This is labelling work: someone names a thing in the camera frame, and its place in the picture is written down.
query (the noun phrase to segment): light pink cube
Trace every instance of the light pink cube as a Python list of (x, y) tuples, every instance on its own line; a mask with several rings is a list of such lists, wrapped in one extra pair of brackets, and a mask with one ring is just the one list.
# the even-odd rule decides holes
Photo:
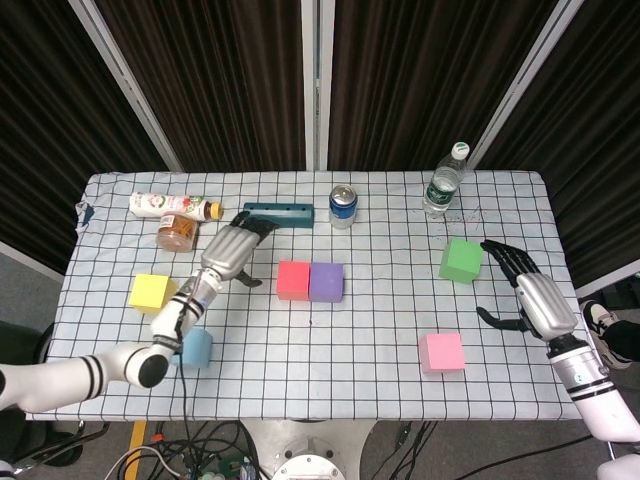
[(459, 333), (429, 333), (420, 339), (420, 364), (424, 373), (464, 370)]

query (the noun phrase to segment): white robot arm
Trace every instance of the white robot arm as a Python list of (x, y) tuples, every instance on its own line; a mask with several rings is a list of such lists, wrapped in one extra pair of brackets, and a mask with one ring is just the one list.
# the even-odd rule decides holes
[(239, 214), (223, 227), (202, 254), (202, 268), (153, 319), (151, 344), (122, 343), (108, 352), (40, 365), (0, 365), (0, 410), (17, 406), (45, 412), (95, 398), (114, 380), (151, 388), (164, 378), (182, 338), (204, 314), (224, 281), (253, 287), (244, 265), (255, 247), (277, 225)]
[[(501, 330), (529, 330), (547, 343), (551, 366), (595, 438), (640, 446), (640, 424), (593, 348), (573, 336), (578, 321), (555, 282), (540, 273), (531, 257), (520, 249), (492, 240), (482, 242), (482, 248), (500, 264), (515, 288), (522, 310), (521, 318), (517, 320), (499, 320), (478, 307), (480, 317)], [(640, 455), (605, 463), (598, 471), (598, 478), (625, 479), (624, 474), (620, 476), (616, 472), (627, 471), (629, 465), (635, 465), (636, 468), (629, 472), (637, 475), (640, 472)]]

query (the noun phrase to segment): curtain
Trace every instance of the curtain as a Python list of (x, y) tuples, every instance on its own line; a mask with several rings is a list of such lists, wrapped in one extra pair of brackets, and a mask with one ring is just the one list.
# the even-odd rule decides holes
[(473, 146), (555, 0), (337, 0), (329, 168), (421, 170)]
[(0, 241), (58, 272), (91, 175), (165, 170), (66, 0), (0, 2)]
[(299, 0), (98, 0), (187, 171), (305, 168)]
[(577, 287), (640, 258), (640, 3), (583, 4), (478, 166), (540, 172)]

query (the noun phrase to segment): blue can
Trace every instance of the blue can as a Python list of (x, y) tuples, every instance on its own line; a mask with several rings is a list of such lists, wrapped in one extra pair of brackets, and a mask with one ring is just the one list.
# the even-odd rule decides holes
[(336, 185), (329, 195), (329, 220), (336, 228), (349, 228), (356, 218), (358, 195), (351, 185)]

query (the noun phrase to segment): floor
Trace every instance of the floor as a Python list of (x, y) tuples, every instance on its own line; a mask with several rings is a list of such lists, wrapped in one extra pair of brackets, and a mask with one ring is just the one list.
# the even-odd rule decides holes
[[(13, 260), (0, 255), (0, 320), (44, 330), (53, 321), (60, 285)], [(35, 302), (18, 301), (29, 292)], [(619, 312), (620, 316), (640, 323), (640, 312)], [(640, 364), (623, 372), (612, 372), (636, 416), (640, 416)], [(372, 430), (361, 458), (360, 474), (371, 479), (382, 459), (393, 450), (402, 424), (379, 422)], [(60, 425), (61, 429), (73, 429), (74, 425)], [(98, 425), (88, 425), (95, 430)], [(191, 431), (197, 425), (191, 425)], [(419, 428), (414, 422), (412, 436)], [(147, 426), (149, 432), (155, 424)], [(21, 475), (25, 480), (47, 478), (50, 480), (80, 480), (103, 478), (116, 459), (128, 449), (132, 426), (113, 423), (102, 438), (85, 446), (81, 459), (74, 465), (56, 469), (40, 467)], [(565, 422), (443, 422), (438, 424), (427, 447), (419, 457), (412, 478), (457, 478), (479, 466), (512, 455), (546, 448), (570, 441), (587, 433), (580, 421)], [(184, 425), (176, 422), (165, 426), (168, 439), (185, 438)], [(412, 436), (402, 453), (411, 443)], [(604, 444), (588, 440), (563, 450), (511, 462), (473, 476), (476, 480), (511, 479), (588, 479), (595, 478), (597, 466), (608, 458)], [(376, 477), (389, 478), (399, 458), (392, 461)], [(141, 465), (138, 478), (148, 474), (148, 464)]]

